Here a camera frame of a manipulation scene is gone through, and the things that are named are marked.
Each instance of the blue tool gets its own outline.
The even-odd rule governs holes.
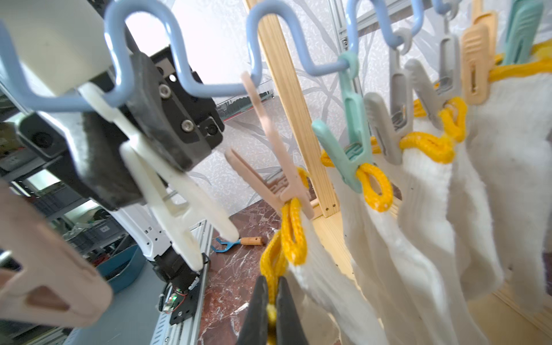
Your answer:
[[[353,79],[358,75],[358,56],[352,51],[346,51],[339,56],[339,59],[347,61],[350,66],[348,71],[339,72],[339,86],[345,106],[350,144],[343,150],[328,126],[321,120],[312,123],[312,130],[341,174],[343,181],[355,192],[362,193],[362,185],[356,173],[360,165],[372,162],[372,146],[364,101],[352,86]]]
[[[357,24],[357,4],[360,0],[349,0],[345,18],[347,21],[347,36],[349,40],[349,50],[358,54],[358,24]],[[391,19],[387,11],[387,5],[384,0],[370,0],[374,4],[376,15],[378,17],[381,33],[388,46],[397,48],[404,43],[401,36],[393,33],[391,28]],[[423,25],[423,3],[422,0],[412,0],[412,12],[414,13],[414,26],[410,30],[412,36],[420,32]]]
[[[243,245],[243,246],[262,246],[264,244],[264,240],[262,237],[242,237],[236,242],[224,242],[221,241],[220,238],[215,238],[215,240],[220,243],[221,245],[225,245],[226,248],[224,249],[217,249],[214,246],[211,246],[211,249],[215,253],[224,253],[230,250],[235,245]]]
[[[506,31],[506,48],[502,65],[526,63],[543,16],[542,0],[514,1]]]

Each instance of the gray patterned wall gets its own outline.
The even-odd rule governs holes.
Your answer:
[[[338,48],[326,0],[285,0],[295,11],[309,45],[314,63],[335,61]],[[545,12],[537,42],[552,38],[552,2],[545,1]],[[460,12],[451,22],[451,31],[457,35],[470,26],[468,13],[471,2],[463,0]],[[485,10],[499,14],[499,43],[502,47],[504,28],[509,12],[509,1],[486,0]],[[359,5],[359,15],[371,10],[368,0]],[[247,12],[242,0],[176,0],[172,7],[184,34],[189,61],[205,83],[238,82],[244,70],[249,70],[245,20]],[[295,64],[305,100],[313,120],[322,119],[341,144],[347,143],[343,104],[339,94],[337,75],[311,77],[302,70],[293,40],[286,23],[280,20]],[[140,49],[152,54],[168,45],[162,25],[147,14],[135,14],[127,20]],[[401,20],[394,28],[410,27],[412,18]],[[414,38],[411,51],[403,57],[419,59],[431,78],[437,77],[438,43],[443,22],[433,9],[425,13],[422,31]],[[388,47],[380,31],[365,35],[360,40],[360,81],[364,92],[378,92],[388,102],[389,73]],[[264,70],[263,81],[270,81]],[[303,166],[297,143],[285,117],[282,105],[275,97],[266,102],[272,119],[278,126],[295,164]],[[223,143],[190,175],[230,214],[259,200],[259,196],[230,168],[224,159],[228,147],[236,149],[262,176],[274,172],[278,162],[272,154],[256,115],[248,111],[226,122]]]

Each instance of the red marble surface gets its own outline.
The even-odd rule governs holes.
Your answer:
[[[273,237],[280,217],[263,200],[232,215],[240,237]],[[213,245],[220,245],[214,240]],[[260,275],[259,260],[266,246],[234,246],[226,253],[211,251],[198,345],[234,345]]]

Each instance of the blue plastic hook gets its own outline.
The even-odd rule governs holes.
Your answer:
[[[445,15],[449,11],[453,11],[453,16],[456,16],[456,12],[458,11],[457,5],[454,3],[454,0],[449,0],[447,2],[443,2],[443,0],[431,0],[431,4],[433,5],[433,8],[435,9],[435,12],[439,13],[440,15]]]
[[[339,72],[339,86],[345,105],[350,144],[342,149],[336,137],[321,120],[312,122],[312,130],[341,174],[343,181],[355,192],[362,193],[362,185],[356,176],[357,169],[364,163],[372,163],[372,146],[364,100],[352,87],[353,79],[358,75],[358,56],[352,51],[346,51],[339,56],[339,59],[347,61],[350,66],[348,71]]]
[[[349,50],[358,54],[358,24],[357,4],[360,0],[349,0],[345,19],[347,21],[347,35],[349,37]],[[391,28],[391,19],[384,0],[370,0],[378,17],[381,33],[388,46],[393,49],[404,43],[401,36],[395,35]],[[412,0],[412,12],[414,14],[414,26],[410,30],[412,36],[420,32],[423,25],[423,3],[422,0]]]
[[[134,90],[134,74],[126,49],[124,36],[125,19],[135,12],[147,12],[158,18],[164,25],[171,41],[175,69],[182,87],[196,97],[222,97],[246,94],[241,83],[234,84],[201,84],[193,78],[184,46],[184,39],[176,18],[165,5],[151,0],[113,1],[105,11],[105,41],[115,67],[115,87],[104,97],[112,107],[126,102]],[[291,29],[299,59],[305,71],[312,76],[322,76],[345,70],[345,60],[338,60],[325,65],[315,65],[306,46],[305,36],[293,10],[280,0],[266,0],[255,5],[247,17],[247,42],[251,57],[251,79],[256,86],[261,82],[262,60],[257,29],[260,20],[267,14],[277,14],[284,18]],[[13,97],[31,110],[45,112],[80,112],[91,111],[92,107],[78,94],[60,97],[42,97],[36,95],[23,75],[17,54],[8,30],[0,21],[0,58],[6,69],[6,75],[0,76]]]

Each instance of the teal clothespin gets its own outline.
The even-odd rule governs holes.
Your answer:
[[[512,1],[503,66],[526,63],[529,60],[543,11],[542,0]]]
[[[364,163],[372,163],[370,127],[362,96],[353,90],[353,79],[358,75],[359,69],[358,56],[351,51],[346,51],[339,56],[339,59],[349,63],[349,69],[339,72],[339,86],[345,106],[350,144],[345,149],[341,148],[328,126],[321,120],[312,123],[312,130],[341,174],[343,181],[360,194],[362,185],[356,176],[357,169]]]

